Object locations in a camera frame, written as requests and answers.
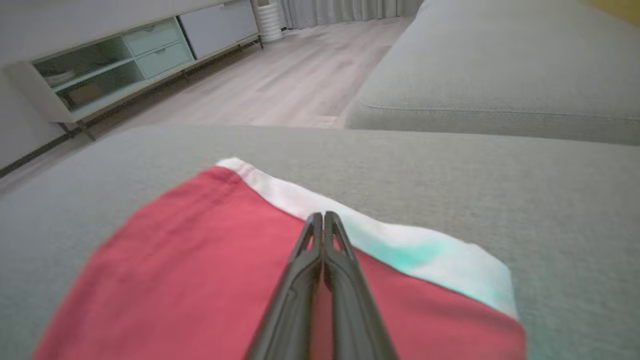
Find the object on shelf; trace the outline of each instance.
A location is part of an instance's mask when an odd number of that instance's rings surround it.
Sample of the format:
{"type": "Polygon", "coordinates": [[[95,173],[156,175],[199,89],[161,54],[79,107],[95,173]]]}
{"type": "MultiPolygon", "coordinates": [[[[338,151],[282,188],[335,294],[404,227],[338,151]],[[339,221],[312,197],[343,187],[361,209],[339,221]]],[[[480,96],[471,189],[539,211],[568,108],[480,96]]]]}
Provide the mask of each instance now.
{"type": "Polygon", "coordinates": [[[64,104],[68,110],[71,110],[71,104],[69,104],[69,102],[64,97],[58,96],[58,98],[60,99],[60,101],[62,101],[62,104],[64,104]]]}
{"type": "Polygon", "coordinates": [[[258,30],[263,42],[274,42],[282,38],[278,3],[258,6],[258,30]]]}
{"type": "Polygon", "coordinates": [[[47,69],[42,72],[42,77],[49,86],[58,86],[73,79],[74,76],[76,72],[73,70],[47,69]]]}
{"type": "Polygon", "coordinates": [[[102,95],[102,89],[96,83],[88,83],[87,85],[80,86],[79,88],[73,89],[68,93],[68,96],[73,102],[74,106],[84,105],[99,98],[102,95]]]}

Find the white curtain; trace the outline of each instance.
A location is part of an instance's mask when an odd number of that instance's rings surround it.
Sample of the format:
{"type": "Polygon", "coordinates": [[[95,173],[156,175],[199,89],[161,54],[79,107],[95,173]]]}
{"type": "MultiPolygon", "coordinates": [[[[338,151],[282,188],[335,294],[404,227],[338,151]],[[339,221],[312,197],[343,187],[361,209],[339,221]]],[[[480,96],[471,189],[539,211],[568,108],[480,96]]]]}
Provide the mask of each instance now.
{"type": "Polygon", "coordinates": [[[287,27],[310,28],[343,21],[382,19],[404,13],[406,0],[280,0],[287,27]]]}

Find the laminate floor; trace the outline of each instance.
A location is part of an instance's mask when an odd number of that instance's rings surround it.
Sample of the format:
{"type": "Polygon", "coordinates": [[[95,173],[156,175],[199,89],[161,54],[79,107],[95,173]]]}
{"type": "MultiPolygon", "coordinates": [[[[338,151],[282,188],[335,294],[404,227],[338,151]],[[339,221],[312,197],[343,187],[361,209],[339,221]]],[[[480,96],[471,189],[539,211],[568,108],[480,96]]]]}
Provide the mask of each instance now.
{"type": "MultiPolygon", "coordinates": [[[[343,127],[340,114],[413,18],[343,22],[283,39],[176,78],[103,116],[98,141],[154,124],[343,127]]],[[[91,143],[77,136],[0,179],[0,194],[91,143]]]]}

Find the wall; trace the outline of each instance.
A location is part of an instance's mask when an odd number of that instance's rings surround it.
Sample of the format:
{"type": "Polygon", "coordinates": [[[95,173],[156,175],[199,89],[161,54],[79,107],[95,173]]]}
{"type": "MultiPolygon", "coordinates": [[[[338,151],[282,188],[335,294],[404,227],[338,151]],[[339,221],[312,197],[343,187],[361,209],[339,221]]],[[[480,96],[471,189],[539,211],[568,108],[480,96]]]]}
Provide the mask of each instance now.
{"type": "MultiPolygon", "coordinates": [[[[2,0],[0,67],[223,0],[2,0]]],[[[0,167],[62,135],[0,72],[0,167]]]]}

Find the open shelf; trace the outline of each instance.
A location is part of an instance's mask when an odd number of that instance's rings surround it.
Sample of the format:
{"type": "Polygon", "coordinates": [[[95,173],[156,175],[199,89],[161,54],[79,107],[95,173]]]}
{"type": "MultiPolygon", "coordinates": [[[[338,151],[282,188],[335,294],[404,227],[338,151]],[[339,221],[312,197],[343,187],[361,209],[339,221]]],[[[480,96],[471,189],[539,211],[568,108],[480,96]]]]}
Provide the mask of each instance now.
{"type": "Polygon", "coordinates": [[[103,66],[103,67],[99,67],[96,70],[90,71],[89,73],[86,73],[86,74],[84,74],[82,76],[78,76],[76,78],[73,78],[73,79],[67,81],[64,84],[61,84],[61,85],[58,85],[58,86],[54,86],[53,87],[53,91],[54,92],[59,92],[59,91],[64,90],[64,89],[66,89],[66,88],[68,88],[70,86],[73,86],[73,85],[81,83],[81,82],[83,82],[85,80],[91,79],[94,76],[98,76],[98,75],[102,74],[103,72],[107,72],[109,70],[115,69],[115,68],[117,68],[119,66],[128,64],[128,63],[130,63],[132,61],[134,61],[133,58],[129,58],[129,59],[116,61],[114,63],[111,63],[111,64],[103,66]]]}
{"type": "Polygon", "coordinates": [[[119,88],[118,90],[115,90],[114,92],[110,92],[106,95],[103,95],[102,97],[99,97],[96,100],[93,100],[92,102],[89,102],[88,104],[84,104],[82,106],[77,107],[76,109],[71,110],[71,116],[75,119],[75,120],[82,120],[83,118],[87,117],[88,115],[106,107],[109,106],[110,104],[123,99],[124,97],[128,96],[129,94],[137,91],[138,89],[142,89],[144,87],[146,87],[148,85],[148,81],[145,80],[141,80],[141,81],[137,81],[133,84],[129,84],[127,86],[124,86],[122,88],[119,88]]]}

